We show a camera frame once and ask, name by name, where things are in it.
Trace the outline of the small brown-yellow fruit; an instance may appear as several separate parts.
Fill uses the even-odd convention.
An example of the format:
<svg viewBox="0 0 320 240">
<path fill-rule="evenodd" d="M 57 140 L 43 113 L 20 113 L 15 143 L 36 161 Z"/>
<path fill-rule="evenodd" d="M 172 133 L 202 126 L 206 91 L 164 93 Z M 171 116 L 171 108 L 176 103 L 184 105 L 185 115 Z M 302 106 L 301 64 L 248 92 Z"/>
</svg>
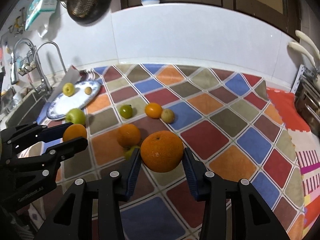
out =
<svg viewBox="0 0 320 240">
<path fill-rule="evenodd" d="M 86 93 L 87 95 L 90 95 L 90 94 L 92 93 L 91 87 L 86 87 L 86 88 L 85 88 L 85 93 Z"/>
</svg>

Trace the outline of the small dark green fruit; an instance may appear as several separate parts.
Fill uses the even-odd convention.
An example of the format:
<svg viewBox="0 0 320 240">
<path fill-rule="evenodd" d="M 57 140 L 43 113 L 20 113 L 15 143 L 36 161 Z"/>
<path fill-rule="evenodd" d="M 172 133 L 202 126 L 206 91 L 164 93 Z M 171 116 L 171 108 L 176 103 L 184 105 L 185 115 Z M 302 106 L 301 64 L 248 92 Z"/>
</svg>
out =
<svg viewBox="0 0 320 240">
<path fill-rule="evenodd" d="M 133 108 L 131 105 L 122 105 L 119 109 L 120 116 L 129 119 L 133 115 Z"/>
</svg>

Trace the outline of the orange tangerine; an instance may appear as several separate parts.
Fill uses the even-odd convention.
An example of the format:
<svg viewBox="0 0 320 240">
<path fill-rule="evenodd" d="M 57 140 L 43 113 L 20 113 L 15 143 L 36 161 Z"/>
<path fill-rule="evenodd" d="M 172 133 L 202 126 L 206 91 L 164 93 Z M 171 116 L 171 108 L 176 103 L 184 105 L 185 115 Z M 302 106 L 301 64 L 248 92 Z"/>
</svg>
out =
<svg viewBox="0 0 320 240">
<path fill-rule="evenodd" d="M 87 130 L 82 124 L 72 124 L 63 133 L 62 140 L 67 142 L 78 137 L 87 139 Z"/>
<path fill-rule="evenodd" d="M 116 139 L 123 148 L 138 145 L 141 141 L 141 132 L 133 124 L 125 124 L 117 129 Z"/>
</svg>

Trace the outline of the red patterned foam mat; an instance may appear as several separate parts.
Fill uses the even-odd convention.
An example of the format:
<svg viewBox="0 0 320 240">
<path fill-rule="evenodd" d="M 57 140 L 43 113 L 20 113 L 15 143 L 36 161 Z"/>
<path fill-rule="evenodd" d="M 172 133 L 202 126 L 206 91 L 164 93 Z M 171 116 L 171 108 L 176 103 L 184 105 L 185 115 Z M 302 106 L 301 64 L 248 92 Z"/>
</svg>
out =
<svg viewBox="0 0 320 240">
<path fill-rule="evenodd" d="M 289 228 L 291 239 L 303 239 L 316 229 L 319 218 L 319 138 L 297 113 L 295 95 L 267 88 L 267 96 L 281 117 L 295 147 L 304 192 L 304 210 Z"/>
</svg>

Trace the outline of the green fruit with calyx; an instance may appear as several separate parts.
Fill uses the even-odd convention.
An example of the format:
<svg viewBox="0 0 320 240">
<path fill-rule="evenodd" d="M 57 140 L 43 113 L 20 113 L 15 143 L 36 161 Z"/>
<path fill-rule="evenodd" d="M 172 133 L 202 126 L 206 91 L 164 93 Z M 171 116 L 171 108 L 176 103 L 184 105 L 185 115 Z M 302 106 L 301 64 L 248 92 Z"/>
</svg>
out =
<svg viewBox="0 0 320 240">
<path fill-rule="evenodd" d="M 132 146 L 124 153 L 124 157 L 126 160 L 130 160 L 131 155 L 133 154 L 135 149 L 140 149 L 140 147 L 138 145 Z"/>
</svg>

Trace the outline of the white paper sheet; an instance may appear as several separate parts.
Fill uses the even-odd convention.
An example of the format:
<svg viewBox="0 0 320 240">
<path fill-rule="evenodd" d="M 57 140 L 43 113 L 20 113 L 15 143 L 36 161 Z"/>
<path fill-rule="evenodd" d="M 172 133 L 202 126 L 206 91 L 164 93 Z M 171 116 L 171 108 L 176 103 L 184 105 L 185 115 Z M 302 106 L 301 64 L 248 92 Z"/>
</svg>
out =
<svg viewBox="0 0 320 240">
<path fill-rule="evenodd" d="M 59 85 L 53 90 L 48 102 L 52 102 L 59 94 L 62 93 L 62 88 L 66 83 L 76 84 L 78 81 L 80 81 L 80 79 L 80 72 L 74 66 L 70 66 Z"/>
</svg>

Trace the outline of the steel pot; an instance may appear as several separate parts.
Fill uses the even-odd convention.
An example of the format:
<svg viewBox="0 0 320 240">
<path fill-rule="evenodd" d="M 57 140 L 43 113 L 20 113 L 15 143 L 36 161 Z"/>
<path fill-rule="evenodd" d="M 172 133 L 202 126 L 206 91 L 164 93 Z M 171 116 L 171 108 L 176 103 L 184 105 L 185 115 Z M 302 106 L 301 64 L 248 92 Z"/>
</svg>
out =
<svg viewBox="0 0 320 240">
<path fill-rule="evenodd" d="M 306 77 L 301 76 L 295 97 L 297 113 L 308 124 L 311 132 L 319 137 L 319 92 Z"/>
</svg>

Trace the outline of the tall chrome gooseneck faucet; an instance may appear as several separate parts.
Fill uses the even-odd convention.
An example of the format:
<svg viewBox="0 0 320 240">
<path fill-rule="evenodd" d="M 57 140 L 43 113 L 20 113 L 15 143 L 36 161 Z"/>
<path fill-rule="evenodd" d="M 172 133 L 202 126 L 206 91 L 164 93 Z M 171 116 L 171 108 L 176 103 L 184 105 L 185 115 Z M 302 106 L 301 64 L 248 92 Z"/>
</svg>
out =
<svg viewBox="0 0 320 240">
<path fill-rule="evenodd" d="M 39 62 L 42 73 L 49 78 L 63 78 L 67 73 L 67 66 L 63 60 L 58 44 L 46 41 L 36 47 L 35 57 Z"/>
</svg>

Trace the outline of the small tan pear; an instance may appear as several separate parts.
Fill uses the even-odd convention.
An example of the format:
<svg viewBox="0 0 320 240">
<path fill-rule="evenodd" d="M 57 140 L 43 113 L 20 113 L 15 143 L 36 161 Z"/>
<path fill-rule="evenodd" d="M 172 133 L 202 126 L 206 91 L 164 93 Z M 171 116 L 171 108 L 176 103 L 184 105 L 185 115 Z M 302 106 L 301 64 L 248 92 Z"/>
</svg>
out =
<svg viewBox="0 0 320 240">
<path fill-rule="evenodd" d="M 161 113 L 161 119 L 166 124 L 171 124 L 175 120 L 175 113 L 171 109 L 164 109 Z"/>
</svg>

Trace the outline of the large green apple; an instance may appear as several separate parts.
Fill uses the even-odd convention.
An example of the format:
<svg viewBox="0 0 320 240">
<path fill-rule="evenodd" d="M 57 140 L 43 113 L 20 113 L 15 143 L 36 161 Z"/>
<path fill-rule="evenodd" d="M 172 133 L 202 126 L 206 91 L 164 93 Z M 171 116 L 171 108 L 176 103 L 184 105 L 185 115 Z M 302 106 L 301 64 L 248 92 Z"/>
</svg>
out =
<svg viewBox="0 0 320 240">
<path fill-rule="evenodd" d="M 71 122 L 73 124 L 81 124 L 84 125 L 86 124 L 86 115 L 81 109 L 74 108 L 71 109 L 65 117 L 65 122 Z"/>
</svg>

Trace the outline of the large orange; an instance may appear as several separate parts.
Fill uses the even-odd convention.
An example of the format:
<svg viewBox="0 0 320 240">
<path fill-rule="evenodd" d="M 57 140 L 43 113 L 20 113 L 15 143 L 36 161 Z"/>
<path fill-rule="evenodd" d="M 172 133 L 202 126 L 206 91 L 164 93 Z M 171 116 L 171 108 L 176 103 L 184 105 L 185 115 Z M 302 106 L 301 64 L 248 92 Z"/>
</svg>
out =
<svg viewBox="0 0 320 240">
<path fill-rule="evenodd" d="M 159 131 L 144 139 L 140 155 L 144 165 L 157 173 L 170 172 L 181 162 L 183 142 L 175 133 Z"/>
</svg>

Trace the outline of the teal white tissue box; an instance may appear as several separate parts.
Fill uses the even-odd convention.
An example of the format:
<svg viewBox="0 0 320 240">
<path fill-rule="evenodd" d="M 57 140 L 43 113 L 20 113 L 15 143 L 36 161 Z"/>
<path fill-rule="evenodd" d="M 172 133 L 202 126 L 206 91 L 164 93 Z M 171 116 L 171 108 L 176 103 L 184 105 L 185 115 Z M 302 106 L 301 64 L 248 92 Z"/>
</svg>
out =
<svg viewBox="0 0 320 240">
<path fill-rule="evenodd" d="M 49 27 L 49 20 L 56 11 L 57 0 L 33 0 L 28 7 L 25 31 L 37 31 L 43 37 Z"/>
</svg>

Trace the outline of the yellow apple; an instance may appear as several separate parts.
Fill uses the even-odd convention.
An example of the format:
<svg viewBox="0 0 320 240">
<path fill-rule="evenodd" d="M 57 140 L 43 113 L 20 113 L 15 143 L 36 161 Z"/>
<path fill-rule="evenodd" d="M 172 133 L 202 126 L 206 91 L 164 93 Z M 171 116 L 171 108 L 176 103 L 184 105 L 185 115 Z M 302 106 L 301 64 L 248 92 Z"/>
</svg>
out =
<svg viewBox="0 0 320 240">
<path fill-rule="evenodd" d="M 74 85 L 70 82 L 65 83 L 62 88 L 62 93 L 67 97 L 72 96 L 75 93 Z"/>
</svg>

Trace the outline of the steel kitchen sink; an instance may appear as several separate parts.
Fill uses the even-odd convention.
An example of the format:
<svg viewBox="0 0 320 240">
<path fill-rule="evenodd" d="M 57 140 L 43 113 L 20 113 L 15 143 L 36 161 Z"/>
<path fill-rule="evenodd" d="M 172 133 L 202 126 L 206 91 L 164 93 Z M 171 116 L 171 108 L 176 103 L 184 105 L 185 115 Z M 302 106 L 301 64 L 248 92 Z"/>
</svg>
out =
<svg viewBox="0 0 320 240">
<path fill-rule="evenodd" d="M 14 107 L 14 109 L 7 115 L 5 120 L 6 127 L 16 127 L 18 125 L 28 124 L 36 121 L 38 124 L 43 117 L 43 108 L 48 102 L 49 95 L 37 94 L 30 92 L 22 101 Z"/>
</svg>

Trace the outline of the blue white oval plate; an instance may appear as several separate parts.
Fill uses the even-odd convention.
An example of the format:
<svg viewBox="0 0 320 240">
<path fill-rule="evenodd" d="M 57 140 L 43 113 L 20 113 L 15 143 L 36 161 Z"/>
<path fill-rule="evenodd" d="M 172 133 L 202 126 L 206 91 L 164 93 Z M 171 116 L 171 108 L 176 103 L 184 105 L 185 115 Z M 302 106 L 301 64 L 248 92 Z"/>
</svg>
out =
<svg viewBox="0 0 320 240">
<path fill-rule="evenodd" d="M 71 109 L 83 109 L 99 93 L 101 84 L 95 80 L 85 80 L 76 83 L 74 87 L 75 93 L 72 96 L 67 97 L 61 93 L 50 103 L 46 113 L 48 119 L 61 120 Z M 85 93 L 86 87 L 91 87 L 92 93 L 90 95 Z"/>
</svg>

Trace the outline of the chrome pull-down faucet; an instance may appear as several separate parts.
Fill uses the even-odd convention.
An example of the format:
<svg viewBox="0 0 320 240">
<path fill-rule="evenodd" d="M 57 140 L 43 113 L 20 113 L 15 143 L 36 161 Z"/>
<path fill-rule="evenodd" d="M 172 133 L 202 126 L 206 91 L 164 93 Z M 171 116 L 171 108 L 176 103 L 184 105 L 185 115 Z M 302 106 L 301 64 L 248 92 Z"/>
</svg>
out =
<svg viewBox="0 0 320 240">
<path fill-rule="evenodd" d="M 18 46 L 22 44 L 27 45 L 29 50 L 26 56 L 19 61 L 16 50 Z M 41 84 L 38 87 L 34 87 L 32 83 L 30 83 L 30 85 L 32 86 L 33 90 L 35 90 L 37 94 L 40 94 L 41 92 L 49 94 L 52 91 L 52 87 L 42 70 L 40 59 L 36 54 L 36 47 L 28 38 L 20 38 L 15 43 L 13 51 L 11 52 L 11 70 L 10 70 L 11 85 L 18 84 L 19 82 L 18 75 L 25 76 L 26 74 L 29 74 L 35 69 L 39 73 Z"/>
</svg>

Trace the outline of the cream handled knife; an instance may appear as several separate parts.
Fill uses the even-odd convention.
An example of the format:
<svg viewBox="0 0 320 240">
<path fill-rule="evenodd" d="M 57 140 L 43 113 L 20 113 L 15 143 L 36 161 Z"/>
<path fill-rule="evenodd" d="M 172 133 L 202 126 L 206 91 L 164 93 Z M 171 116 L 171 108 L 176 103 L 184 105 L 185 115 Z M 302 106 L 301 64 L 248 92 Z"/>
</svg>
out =
<svg viewBox="0 0 320 240">
<path fill-rule="evenodd" d="M 291 49 L 293 49 L 293 50 L 305 55 L 308 58 L 308 60 L 310 61 L 311 65 L 314 68 L 316 67 L 316 63 L 314 61 L 313 56 L 302 45 L 300 45 L 299 43 L 297 43 L 295 41 L 291 41 L 291 42 L 288 43 L 288 46 Z"/>
<path fill-rule="evenodd" d="M 301 40 L 305 41 L 307 44 L 309 44 L 312 47 L 313 51 L 315 52 L 317 59 L 320 58 L 319 49 L 317 48 L 313 40 L 308 35 L 306 35 L 304 32 L 300 30 L 295 30 L 295 35 Z"/>
</svg>

